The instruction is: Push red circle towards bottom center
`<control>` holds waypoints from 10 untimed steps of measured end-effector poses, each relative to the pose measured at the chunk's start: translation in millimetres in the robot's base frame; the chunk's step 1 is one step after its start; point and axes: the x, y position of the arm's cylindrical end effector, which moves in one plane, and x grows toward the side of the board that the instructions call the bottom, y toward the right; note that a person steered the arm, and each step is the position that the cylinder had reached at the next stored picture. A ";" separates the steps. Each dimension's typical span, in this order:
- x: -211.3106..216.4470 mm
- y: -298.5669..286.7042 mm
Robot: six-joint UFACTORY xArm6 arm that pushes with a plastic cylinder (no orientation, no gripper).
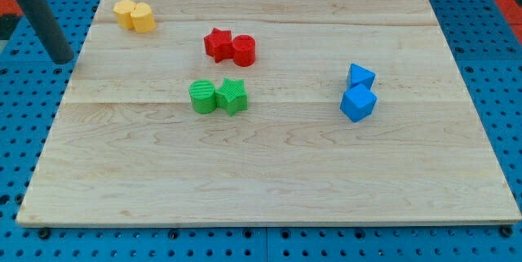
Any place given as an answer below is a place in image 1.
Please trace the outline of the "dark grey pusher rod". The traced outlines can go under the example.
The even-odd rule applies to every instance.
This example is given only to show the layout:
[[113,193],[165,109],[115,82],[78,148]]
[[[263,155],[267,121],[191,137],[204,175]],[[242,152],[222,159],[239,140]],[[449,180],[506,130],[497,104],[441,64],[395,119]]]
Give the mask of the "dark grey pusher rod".
[[72,47],[46,0],[16,0],[33,27],[46,53],[55,64],[67,64],[74,58]]

